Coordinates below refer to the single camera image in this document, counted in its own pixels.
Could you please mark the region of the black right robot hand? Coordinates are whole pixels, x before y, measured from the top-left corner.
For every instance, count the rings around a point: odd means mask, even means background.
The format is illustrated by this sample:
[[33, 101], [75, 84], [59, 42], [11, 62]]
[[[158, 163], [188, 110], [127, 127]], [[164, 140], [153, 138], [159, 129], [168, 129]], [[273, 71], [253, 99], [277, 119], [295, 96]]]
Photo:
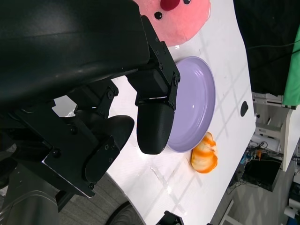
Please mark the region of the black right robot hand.
[[166, 210], [157, 225], [184, 225], [184, 223], [181, 217]]

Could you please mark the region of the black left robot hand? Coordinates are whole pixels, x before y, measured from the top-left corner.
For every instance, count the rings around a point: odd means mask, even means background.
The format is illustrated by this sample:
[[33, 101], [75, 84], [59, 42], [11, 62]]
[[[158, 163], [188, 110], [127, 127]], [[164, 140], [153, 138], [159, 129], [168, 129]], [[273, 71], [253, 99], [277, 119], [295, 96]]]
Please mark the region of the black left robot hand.
[[57, 189], [93, 187], [133, 130], [161, 153], [180, 74], [132, 0], [0, 3], [0, 148]]

